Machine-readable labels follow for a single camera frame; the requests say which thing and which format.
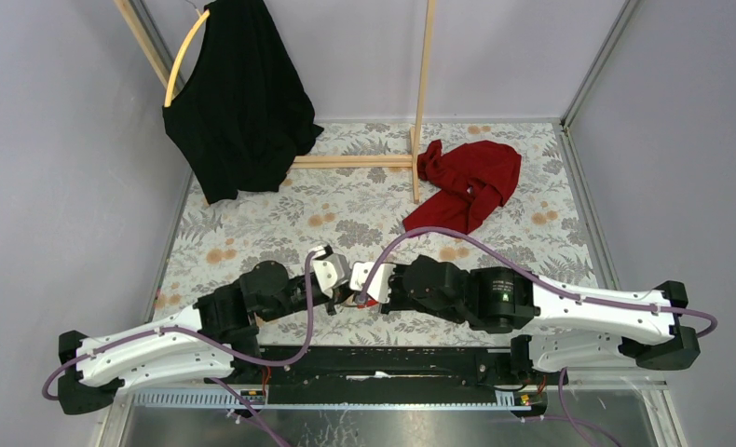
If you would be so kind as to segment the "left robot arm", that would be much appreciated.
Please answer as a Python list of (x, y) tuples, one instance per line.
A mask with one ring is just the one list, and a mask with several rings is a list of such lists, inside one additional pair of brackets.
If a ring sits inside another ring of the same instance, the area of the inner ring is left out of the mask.
[(59, 337), (61, 371), (49, 378), (57, 386), (54, 399), (65, 414), (79, 415), (147, 386), (230, 375), (249, 383), (262, 366), (279, 366), (262, 358), (257, 322), (331, 305), (349, 277), (348, 264), (335, 254), (312, 260), (294, 278), (284, 265), (266, 261), (152, 323), (99, 337), (65, 332)]

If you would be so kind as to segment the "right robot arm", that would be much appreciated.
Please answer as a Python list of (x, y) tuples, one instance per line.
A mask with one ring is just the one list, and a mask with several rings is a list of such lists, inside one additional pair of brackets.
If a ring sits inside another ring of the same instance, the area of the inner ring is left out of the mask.
[(701, 353), (677, 311), (683, 284), (613, 291), (495, 266), (462, 270), (420, 255), (411, 264), (359, 268), (384, 313), (416, 311), (488, 334), (512, 334), (509, 375), (529, 384), (564, 368), (631, 366), (683, 371)]

